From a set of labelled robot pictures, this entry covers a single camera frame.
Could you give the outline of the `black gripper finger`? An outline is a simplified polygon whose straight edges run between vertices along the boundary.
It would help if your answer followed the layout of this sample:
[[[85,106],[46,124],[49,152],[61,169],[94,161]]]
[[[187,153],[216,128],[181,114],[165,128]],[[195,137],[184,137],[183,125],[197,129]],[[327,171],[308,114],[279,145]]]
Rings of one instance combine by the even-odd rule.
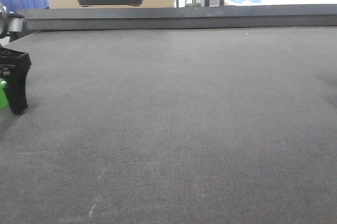
[[[31,65],[27,52],[1,47],[1,79],[6,82],[4,92],[13,114],[20,115],[28,107],[26,77]]]

